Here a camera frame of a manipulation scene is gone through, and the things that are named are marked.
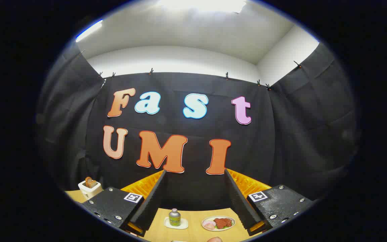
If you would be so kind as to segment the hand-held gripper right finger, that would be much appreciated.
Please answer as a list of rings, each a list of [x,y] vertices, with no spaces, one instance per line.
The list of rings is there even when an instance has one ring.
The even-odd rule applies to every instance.
[[[314,205],[314,201],[286,185],[270,187],[226,169],[224,173],[230,208],[250,236],[282,226]]]

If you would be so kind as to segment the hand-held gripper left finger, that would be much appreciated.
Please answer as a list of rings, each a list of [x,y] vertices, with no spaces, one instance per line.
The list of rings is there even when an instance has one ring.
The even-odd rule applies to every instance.
[[[127,192],[109,187],[81,205],[105,223],[143,237],[161,205],[166,171],[160,171],[148,178],[152,181],[152,188],[145,196],[139,191]]]

